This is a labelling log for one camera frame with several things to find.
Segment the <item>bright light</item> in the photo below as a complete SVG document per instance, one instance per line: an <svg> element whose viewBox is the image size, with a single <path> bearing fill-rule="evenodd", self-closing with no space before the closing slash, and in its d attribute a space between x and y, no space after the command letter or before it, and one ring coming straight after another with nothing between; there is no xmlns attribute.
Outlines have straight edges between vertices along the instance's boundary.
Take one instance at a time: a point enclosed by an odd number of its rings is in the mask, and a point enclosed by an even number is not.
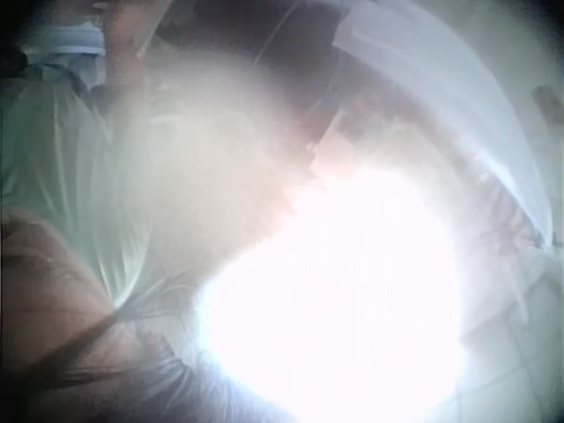
<svg viewBox="0 0 564 423"><path fill-rule="evenodd" d="M456 286L417 192L362 171L209 284L202 346L300 421L412 421L454 389Z"/></svg>

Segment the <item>tiled wall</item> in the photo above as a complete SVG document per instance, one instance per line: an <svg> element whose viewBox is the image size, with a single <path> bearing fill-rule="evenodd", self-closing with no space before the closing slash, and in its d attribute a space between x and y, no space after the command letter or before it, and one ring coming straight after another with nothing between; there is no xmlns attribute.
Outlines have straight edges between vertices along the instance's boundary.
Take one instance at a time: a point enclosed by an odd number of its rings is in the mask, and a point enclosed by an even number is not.
<svg viewBox="0 0 564 423"><path fill-rule="evenodd" d="M562 142L531 92L551 85L562 95L561 57L531 11L494 0L419 0L447 22L482 57L521 118L553 205L554 232L562 240ZM529 423L557 421L562 389L561 267L528 295L531 324L524 328L515 308L464 339L459 395L430 411L428 423Z"/></svg>

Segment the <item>fabric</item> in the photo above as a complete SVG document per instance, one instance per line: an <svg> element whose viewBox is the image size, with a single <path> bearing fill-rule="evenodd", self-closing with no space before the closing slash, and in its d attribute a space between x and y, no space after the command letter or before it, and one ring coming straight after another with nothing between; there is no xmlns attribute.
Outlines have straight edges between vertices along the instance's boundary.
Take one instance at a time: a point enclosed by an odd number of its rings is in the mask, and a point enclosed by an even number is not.
<svg viewBox="0 0 564 423"><path fill-rule="evenodd" d="M134 199L144 170L132 166L137 148L110 137L88 91L64 68L34 66L3 85L3 208L51 223L119 307L137 283L151 228Z"/></svg>

